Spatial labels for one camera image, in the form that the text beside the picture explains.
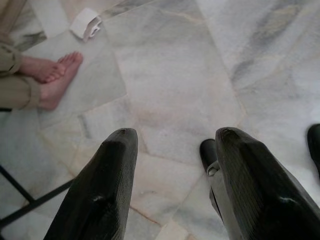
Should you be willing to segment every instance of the black metal frame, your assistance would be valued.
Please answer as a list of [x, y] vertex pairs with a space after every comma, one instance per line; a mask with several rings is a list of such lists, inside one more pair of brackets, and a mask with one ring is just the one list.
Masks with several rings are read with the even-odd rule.
[[0, 165], [0, 174], [2, 174], [13, 186], [15, 189], [19, 191], [21, 195], [29, 202], [28, 205], [20, 208], [19, 210], [11, 213], [10, 215], [6, 216], [5, 218], [0, 219], [0, 231], [7, 225], [11, 224], [15, 220], [21, 218], [22, 216], [26, 215], [33, 209], [41, 206], [42, 204], [46, 203], [50, 199], [54, 198], [58, 194], [62, 193], [64, 190], [67, 190], [73, 180], [68, 181], [67, 183], [57, 187], [56, 189], [52, 190], [51, 192], [47, 193], [46, 195], [34, 199], [1, 165]]

